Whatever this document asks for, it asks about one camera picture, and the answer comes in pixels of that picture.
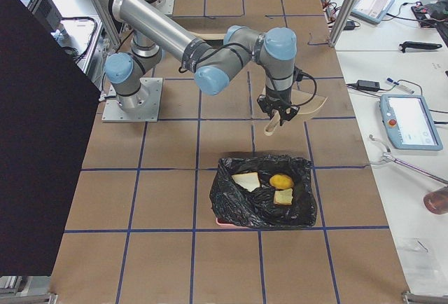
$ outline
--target white table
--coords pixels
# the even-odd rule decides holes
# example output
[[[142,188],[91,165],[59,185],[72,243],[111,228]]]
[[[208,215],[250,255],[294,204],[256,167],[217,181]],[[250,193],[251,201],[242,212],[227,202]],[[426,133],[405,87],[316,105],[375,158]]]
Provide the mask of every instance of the white table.
[[[331,0],[338,6],[342,5],[343,0]],[[401,4],[407,2],[416,2],[418,0],[395,0],[389,13],[398,14]],[[415,19],[411,11],[410,4],[401,8],[400,17]],[[360,22],[361,28],[353,31],[344,31],[336,44],[336,50],[378,50],[392,51],[398,50],[399,44],[404,41],[419,41],[427,43],[440,43],[443,45],[441,50],[448,51],[443,43],[442,38],[436,29],[422,29],[418,22],[401,20],[386,16],[384,19],[388,21],[380,22],[373,25],[363,20],[353,18]]]
[[[332,0],[338,6],[343,0]],[[395,0],[391,10],[398,13],[400,4],[417,0]],[[403,6],[400,16],[414,18],[409,6]],[[362,20],[361,28],[342,32],[336,45],[337,56],[346,83],[358,79],[378,81],[390,88],[386,78],[405,79],[418,83],[430,109],[448,111],[448,48],[435,29],[420,29],[417,22],[393,19],[371,25]],[[398,45],[404,41],[441,43],[436,51],[407,50]],[[406,85],[419,94],[419,89]],[[448,179],[448,127],[438,127],[442,151],[401,151],[394,149],[387,138],[379,111],[379,99],[349,90],[369,159],[378,161],[384,148],[369,139],[369,134],[385,141],[392,154],[433,174]],[[394,89],[391,94],[405,94]],[[434,120],[448,120],[448,114],[433,113]],[[448,294],[448,214],[430,213],[423,204],[425,194],[443,185],[428,177],[394,163],[373,167],[381,200],[398,255],[410,290],[415,294],[442,296]],[[403,250],[403,242],[420,242],[427,254]]]

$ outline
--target tablet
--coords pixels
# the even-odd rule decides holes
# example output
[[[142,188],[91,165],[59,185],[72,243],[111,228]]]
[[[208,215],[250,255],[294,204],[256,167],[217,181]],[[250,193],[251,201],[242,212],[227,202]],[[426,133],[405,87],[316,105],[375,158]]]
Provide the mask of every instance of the tablet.
[[[366,22],[379,24],[392,4],[393,0],[357,0],[351,14]]]
[[[442,150],[431,113],[421,95],[382,95],[379,108],[387,136],[396,148]]]

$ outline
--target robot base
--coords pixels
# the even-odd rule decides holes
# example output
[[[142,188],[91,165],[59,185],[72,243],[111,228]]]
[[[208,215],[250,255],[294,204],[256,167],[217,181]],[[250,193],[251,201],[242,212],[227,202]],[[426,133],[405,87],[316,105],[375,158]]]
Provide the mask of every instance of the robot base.
[[[141,85],[149,91],[149,97],[138,109],[124,111],[116,99],[108,99],[103,112],[103,122],[157,122],[159,117],[160,96],[162,95],[162,78],[141,78]],[[109,96],[116,92],[111,87]]]

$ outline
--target pink tray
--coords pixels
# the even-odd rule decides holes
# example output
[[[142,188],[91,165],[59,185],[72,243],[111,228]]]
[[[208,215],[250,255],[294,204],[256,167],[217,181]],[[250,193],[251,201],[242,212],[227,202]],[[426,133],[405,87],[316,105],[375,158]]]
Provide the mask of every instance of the pink tray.
[[[223,220],[220,220],[218,218],[216,218],[216,224],[222,228],[247,228],[247,227],[236,226],[233,223],[223,222]]]

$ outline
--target screen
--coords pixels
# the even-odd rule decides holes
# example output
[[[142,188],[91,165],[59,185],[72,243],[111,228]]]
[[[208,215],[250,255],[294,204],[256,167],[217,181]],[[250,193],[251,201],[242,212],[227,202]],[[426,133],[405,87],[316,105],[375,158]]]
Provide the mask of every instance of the screen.
[[[418,97],[389,97],[402,142],[406,145],[436,145],[428,116]]]
[[[359,0],[354,10],[377,19],[391,2],[392,0]]]

